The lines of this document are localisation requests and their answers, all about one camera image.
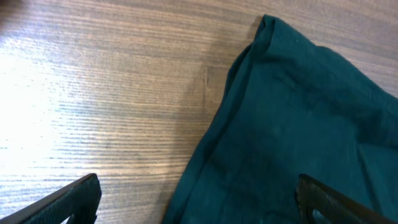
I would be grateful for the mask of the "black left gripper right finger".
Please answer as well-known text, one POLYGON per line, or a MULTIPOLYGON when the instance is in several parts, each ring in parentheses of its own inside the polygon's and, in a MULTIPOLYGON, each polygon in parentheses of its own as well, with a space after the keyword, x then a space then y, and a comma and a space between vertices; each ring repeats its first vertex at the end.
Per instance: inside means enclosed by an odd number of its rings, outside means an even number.
POLYGON ((317 223, 316 212, 329 223, 395 223, 307 174, 299 175, 295 199, 303 223, 317 223))

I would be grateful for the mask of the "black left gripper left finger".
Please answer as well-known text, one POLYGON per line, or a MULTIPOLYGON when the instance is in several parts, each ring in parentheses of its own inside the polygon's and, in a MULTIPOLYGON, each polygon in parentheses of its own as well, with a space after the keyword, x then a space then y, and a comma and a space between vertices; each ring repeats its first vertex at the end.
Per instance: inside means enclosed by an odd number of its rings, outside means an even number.
POLYGON ((100 182, 91 173, 4 217, 1 224, 94 224, 100 200, 100 182))

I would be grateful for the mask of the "black shorts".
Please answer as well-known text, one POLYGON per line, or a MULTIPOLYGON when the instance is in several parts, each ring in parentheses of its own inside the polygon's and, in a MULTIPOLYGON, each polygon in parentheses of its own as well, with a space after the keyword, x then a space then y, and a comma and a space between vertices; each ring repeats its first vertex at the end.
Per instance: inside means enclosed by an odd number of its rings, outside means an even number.
POLYGON ((302 173, 397 220, 397 99, 264 16, 228 72, 164 223, 299 223, 302 173))

